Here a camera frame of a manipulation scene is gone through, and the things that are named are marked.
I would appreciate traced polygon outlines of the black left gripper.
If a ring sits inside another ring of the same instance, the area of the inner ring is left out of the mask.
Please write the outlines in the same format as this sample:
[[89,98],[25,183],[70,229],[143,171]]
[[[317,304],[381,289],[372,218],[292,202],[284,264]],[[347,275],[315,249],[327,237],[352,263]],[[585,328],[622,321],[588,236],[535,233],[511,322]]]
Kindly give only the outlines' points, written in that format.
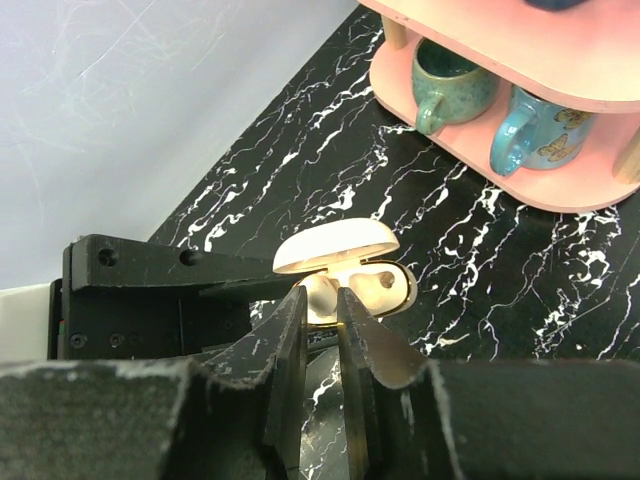
[[50,360],[159,359],[231,344],[252,303],[286,296],[299,275],[270,261],[102,234],[70,243],[50,285]]

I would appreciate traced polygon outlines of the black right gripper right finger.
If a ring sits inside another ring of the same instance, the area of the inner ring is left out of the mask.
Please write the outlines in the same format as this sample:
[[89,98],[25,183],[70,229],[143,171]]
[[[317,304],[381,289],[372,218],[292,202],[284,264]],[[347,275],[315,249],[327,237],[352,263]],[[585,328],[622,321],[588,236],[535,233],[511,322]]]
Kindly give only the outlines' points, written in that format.
[[352,479],[462,479],[440,365],[338,291],[338,345]]

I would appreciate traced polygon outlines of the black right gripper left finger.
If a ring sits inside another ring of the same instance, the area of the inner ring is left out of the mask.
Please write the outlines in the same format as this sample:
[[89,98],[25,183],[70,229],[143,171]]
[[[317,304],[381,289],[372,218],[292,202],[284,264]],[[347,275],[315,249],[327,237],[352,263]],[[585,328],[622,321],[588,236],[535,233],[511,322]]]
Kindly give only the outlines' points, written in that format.
[[296,479],[307,294],[295,287],[252,332],[192,364],[169,448],[172,479]]

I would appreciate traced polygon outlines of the white earbud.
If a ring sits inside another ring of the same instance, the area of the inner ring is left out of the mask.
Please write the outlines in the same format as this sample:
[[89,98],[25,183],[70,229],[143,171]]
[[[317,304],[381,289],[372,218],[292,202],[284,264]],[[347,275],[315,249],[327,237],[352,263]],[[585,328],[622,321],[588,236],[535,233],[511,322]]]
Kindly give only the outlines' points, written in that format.
[[331,324],[335,322],[337,309],[337,287],[321,274],[306,277],[301,283],[307,293],[308,321],[310,324]]

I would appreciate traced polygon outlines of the white earbuds charging case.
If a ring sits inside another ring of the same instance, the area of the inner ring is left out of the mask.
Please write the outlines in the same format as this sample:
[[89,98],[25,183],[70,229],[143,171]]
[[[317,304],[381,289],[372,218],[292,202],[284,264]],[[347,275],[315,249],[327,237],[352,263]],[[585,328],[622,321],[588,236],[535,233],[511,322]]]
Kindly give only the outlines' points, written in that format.
[[350,288],[375,317],[386,317],[412,306],[417,281],[404,265],[384,256],[399,248],[399,240],[384,223],[368,218],[343,219],[303,230],[276,251],[277,274],[327,276],[338,289]]

